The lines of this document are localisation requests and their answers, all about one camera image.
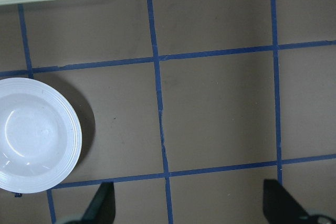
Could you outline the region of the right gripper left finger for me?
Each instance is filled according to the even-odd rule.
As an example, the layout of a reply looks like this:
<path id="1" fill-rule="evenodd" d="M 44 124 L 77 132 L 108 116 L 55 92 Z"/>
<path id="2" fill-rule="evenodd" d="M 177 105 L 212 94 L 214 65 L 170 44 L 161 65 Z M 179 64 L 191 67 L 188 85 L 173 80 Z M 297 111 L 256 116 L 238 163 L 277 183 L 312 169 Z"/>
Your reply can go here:
<path id="1" fill-rule="evenodd" d="M 102 183 L 81 218 L 82 223 L 113 223 L 116 216 L 113 182 Z"/>

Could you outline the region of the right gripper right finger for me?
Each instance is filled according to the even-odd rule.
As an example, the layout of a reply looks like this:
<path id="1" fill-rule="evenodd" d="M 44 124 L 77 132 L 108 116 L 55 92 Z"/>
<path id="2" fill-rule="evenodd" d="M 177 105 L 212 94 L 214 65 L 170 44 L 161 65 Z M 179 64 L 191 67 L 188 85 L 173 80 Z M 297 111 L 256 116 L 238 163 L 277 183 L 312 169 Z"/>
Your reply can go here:
<path id="1" fill-rule="evenodd" d="M 264 180 L 263 214 L 268 223 L 315 223 L 276 179 Z"/>

